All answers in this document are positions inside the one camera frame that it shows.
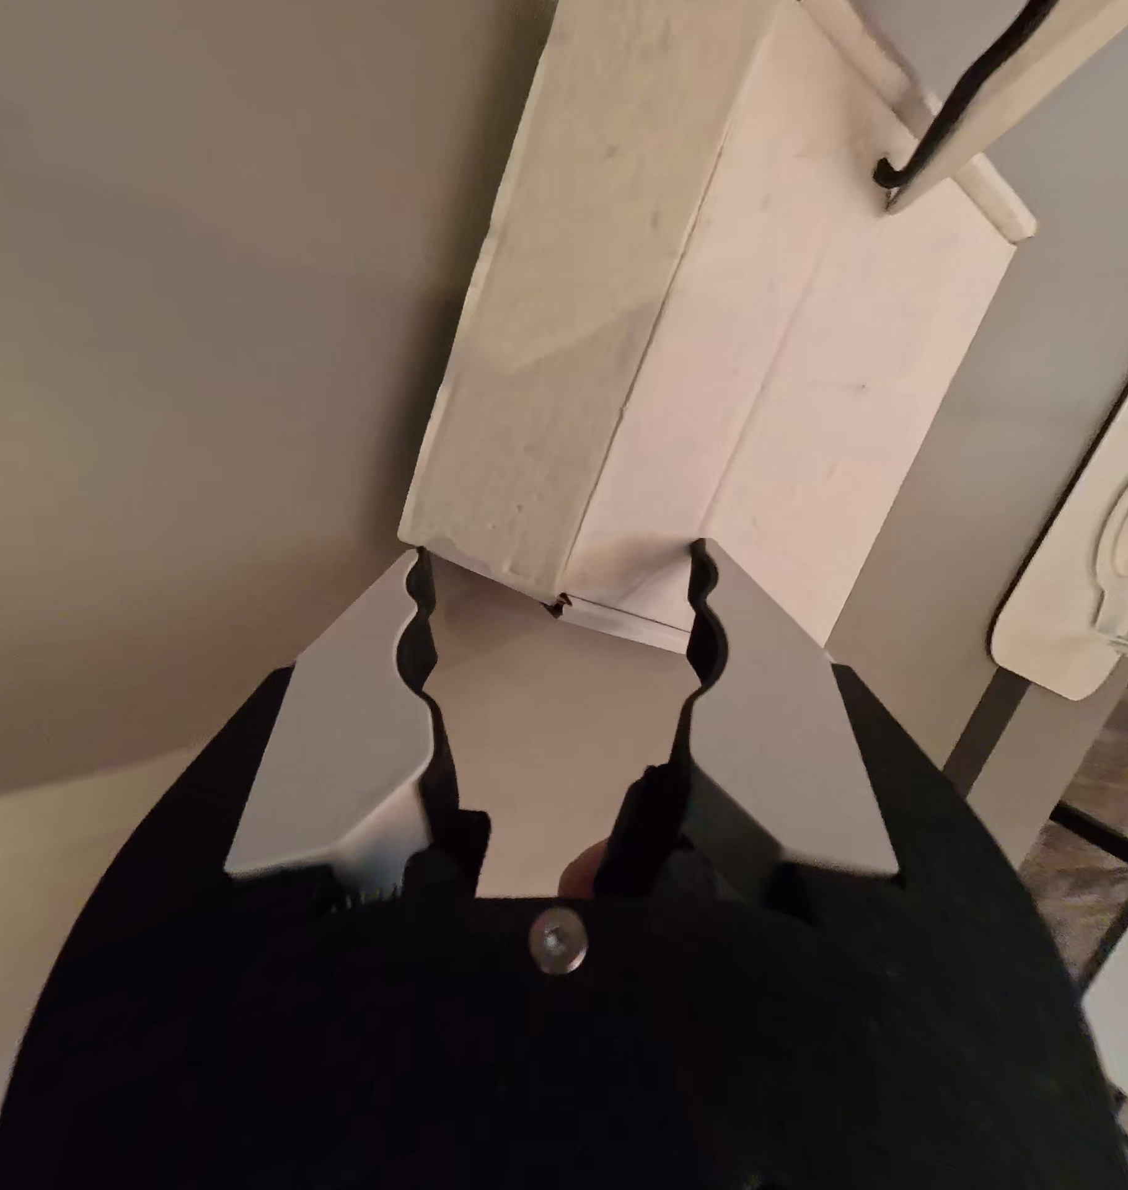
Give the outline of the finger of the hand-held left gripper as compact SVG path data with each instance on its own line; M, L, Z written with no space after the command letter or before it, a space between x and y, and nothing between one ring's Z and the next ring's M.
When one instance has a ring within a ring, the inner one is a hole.
M873 182L899 212L982 155L1128 28L1128 2L1029 2L964 71L912 155L877 162Z

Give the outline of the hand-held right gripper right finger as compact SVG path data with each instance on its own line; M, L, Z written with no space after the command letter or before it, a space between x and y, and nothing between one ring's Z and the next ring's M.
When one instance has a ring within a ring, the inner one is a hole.
M694 611L673 763L686 783L681 833L745 901L780 868L899 875L834 667L712 540L690 546Z

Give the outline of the white cardboard box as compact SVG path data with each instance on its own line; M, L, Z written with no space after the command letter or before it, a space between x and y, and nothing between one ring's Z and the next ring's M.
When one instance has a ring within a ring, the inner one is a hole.
M823 647L1034 233L886 211L908 89L850 3L558 3L400 540L673 651L712 540Z

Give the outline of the person's right hand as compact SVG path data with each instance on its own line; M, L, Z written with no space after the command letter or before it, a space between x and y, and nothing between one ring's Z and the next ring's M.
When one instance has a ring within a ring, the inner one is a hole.
M591 901L595 897L597 880L602 871L610 840L586 847L561 872L556 897L561 901Z

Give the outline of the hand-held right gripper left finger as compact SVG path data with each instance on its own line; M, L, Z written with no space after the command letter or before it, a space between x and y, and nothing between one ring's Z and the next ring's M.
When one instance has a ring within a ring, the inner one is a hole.
M237 880L328 868L351 896L398 896L456 811L430 558L405 551L294 663L225 859Z

